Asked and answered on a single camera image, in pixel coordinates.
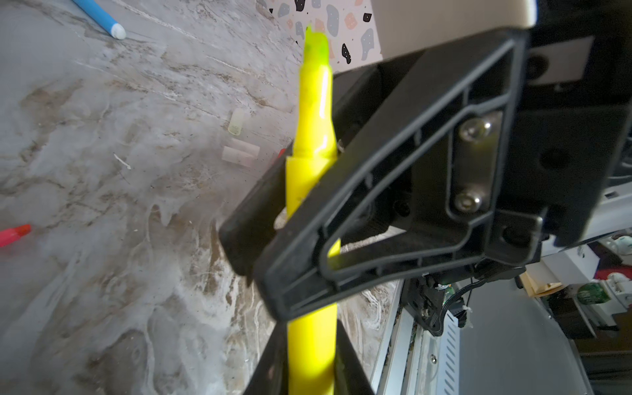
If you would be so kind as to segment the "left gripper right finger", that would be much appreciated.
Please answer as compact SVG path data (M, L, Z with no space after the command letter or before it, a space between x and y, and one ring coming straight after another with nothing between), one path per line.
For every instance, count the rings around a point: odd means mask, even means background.
M375 395L342 321L337 321L335 355L336 395Z

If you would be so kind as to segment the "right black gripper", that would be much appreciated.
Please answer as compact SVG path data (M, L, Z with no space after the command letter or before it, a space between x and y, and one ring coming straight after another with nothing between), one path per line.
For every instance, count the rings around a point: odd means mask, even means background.
M542 1L500 202L545 211L557 247L579 243L606 189L631 181L631 4Z

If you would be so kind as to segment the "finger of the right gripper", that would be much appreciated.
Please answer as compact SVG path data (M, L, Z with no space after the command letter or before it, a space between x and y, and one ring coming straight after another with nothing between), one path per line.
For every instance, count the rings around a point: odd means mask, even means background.
M376 64L380 106L310 193L327 306L386 281L492 281L535 255L545 211L500 202L528 34L494 30ZM253 279L292 319L301 275L289 220Z
M380 71L377 66L361 67L337 74L333 79L333 126L339 151L347 149L360 129L380 106ZM286 158L273 159L263 177L237 209L224 221L219 240L233 271L253 282L254 265L274 239L274 222L286 207Z

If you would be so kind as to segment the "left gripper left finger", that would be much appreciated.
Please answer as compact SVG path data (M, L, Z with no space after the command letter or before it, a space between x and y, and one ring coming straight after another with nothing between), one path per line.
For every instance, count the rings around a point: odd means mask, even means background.
M286 324L277 323L244 395L288 395Z

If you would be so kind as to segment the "yellow highlighter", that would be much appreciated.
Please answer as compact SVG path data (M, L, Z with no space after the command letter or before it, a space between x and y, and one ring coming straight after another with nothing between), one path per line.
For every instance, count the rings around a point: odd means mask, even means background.
M310 193L337 159L332 123L332 69L326 34L308 27L299 80L296 137L286 161L286 208L297 236L301 275L293 286L288 329L289 392L332 394L335 391L337 306L312 306L322 280L316 266L319 233Z

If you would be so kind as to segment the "blue highlighter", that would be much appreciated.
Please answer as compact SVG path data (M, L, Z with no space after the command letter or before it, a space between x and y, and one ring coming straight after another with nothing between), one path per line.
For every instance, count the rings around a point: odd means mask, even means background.
M94 0L72 0L87 16L95 21L104 31L117 40L124 40L127 33L123 26L115 21L96 1Z

